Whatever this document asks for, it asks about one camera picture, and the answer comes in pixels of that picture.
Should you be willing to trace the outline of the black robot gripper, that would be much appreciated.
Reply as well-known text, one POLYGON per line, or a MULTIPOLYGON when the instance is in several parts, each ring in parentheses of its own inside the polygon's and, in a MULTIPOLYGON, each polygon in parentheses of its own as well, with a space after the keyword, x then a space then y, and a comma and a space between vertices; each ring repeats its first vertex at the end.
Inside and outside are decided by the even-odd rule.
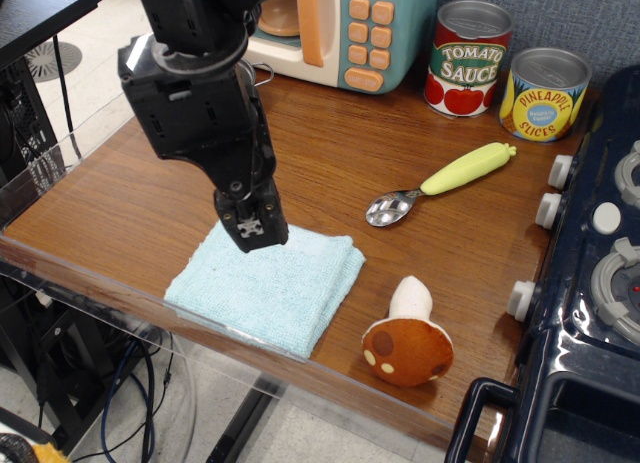
POLYGON ((147 34, 119 50, 118 75, 156 155, 192 164, 214 184, 216 212, 237 247, 286 244, 275 152, 247 64, 171 53, 147 34), (252 218, 249 236, 243 225, 252 218))

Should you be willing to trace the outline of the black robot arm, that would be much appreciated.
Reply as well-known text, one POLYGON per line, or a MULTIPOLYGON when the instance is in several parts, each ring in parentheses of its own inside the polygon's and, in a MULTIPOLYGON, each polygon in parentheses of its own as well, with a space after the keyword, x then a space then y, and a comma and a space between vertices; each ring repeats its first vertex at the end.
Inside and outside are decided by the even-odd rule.
POLYGON ((152 32, 118 52, 124 94, 155 154, 206 174, 243 252, 288 240, 268 123, 243 59, 260 1, 141 0, 152 32))

